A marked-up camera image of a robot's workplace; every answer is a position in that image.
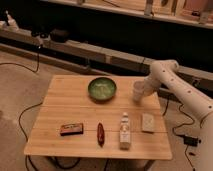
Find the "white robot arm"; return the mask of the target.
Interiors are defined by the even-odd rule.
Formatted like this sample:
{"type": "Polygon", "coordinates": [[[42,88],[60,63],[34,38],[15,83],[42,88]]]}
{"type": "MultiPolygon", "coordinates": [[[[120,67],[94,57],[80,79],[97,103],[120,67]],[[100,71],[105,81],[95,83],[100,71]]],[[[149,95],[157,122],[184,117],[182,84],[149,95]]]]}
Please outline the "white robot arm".
{"type": "Polygon", "coordinates": [[[142,81],[142,95],[149,96],[164,84],[200,122],[201,143],[198,145],[196,171],[213,171],[213,99],[181,79],[176,60],[155,60],[142,81]]]}

